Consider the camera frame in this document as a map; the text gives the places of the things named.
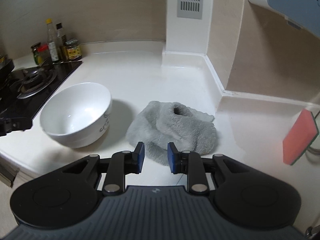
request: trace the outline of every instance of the towel fold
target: towel fold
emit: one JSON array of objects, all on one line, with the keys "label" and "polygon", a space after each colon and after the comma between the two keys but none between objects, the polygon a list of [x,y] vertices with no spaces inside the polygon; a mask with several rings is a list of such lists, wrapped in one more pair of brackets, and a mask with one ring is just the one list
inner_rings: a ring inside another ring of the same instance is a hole
[{"label": "towel fold", "polygon": [[213,119],[213,115],[177,102],[151,101],[133,120],[126,138],[132,146],[144,142],[148,158],[168,165],[169,142],[174,142],[178,151],[194,151],[200,155],[212,151],[216,141]]}]

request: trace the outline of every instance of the countertop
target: countertop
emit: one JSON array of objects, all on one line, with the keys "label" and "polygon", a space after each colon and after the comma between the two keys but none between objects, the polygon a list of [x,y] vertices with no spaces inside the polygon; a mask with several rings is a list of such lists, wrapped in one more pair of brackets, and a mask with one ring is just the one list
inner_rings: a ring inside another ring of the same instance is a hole
[{"label": "countertop", "polygon": [[[177,59],[164,62],[162,42],[131,42],[126,48],[124,44],[87,45],[83,64],[56,91],[81,82],[97,82],[110,90],[110,128],[98,141],[80,149],[64,147],[42,132],[39,113],[30,130],[0,137],[1,155],[35,176],[91,153],[109,158],[115,152],[134,149],[126,142],[125,133],[148,102],[176,101],[215,115],[218,143],[206,157],[222,153],[291,184],[302,198],[295,226],[305,231],[317,225],[320,160],[304,155],[294,166],[282,161],[282,140],[302,106],[237,97],[224,97],[217,106],[212,88],[215,81],[206,67],[193,65],[193,61],[176,64]],[[16,60],[16,67],[34,66],[30,59]],[[173,175],[168,166],[145,158],[142,173],[126,175],[126,184],[185,185],[186,176]]]}]

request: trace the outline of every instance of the white bowl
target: white bowl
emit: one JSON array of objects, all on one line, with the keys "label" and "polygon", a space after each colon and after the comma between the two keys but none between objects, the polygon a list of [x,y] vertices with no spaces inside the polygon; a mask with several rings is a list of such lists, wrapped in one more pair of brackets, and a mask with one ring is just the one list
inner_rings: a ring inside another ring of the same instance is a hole
[{"label": "white bowl", "polygon": [[111,105],[111,94],[103,85],[73,85],[47,101],[40,125],[58,143],[71,148],[84,147],[98,140],[109,127]]}]

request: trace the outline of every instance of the red sponge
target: red sponge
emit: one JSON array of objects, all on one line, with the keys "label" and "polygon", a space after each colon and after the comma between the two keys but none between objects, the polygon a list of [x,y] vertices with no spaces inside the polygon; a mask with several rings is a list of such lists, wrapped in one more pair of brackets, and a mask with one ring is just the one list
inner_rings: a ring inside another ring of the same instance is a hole
[{"label": "red sponge", "polygon": [[319,134],[313,114],[303,109],[283,140],[283,162],[293,165]]}]

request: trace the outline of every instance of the gray towel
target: gray towel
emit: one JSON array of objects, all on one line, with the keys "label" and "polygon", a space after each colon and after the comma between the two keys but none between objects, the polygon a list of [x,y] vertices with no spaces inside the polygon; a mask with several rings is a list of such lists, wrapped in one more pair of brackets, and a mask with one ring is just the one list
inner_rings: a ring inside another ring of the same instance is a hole
[{"label": "gray towel", "polygon": [[142,141],[146,156],[168,165],[167,144],[174,142],[178,151],[208,154],[214,147],[216,128],[213,115],[183,104],[151,101],[133,120],[126,138],[132,146]]}]

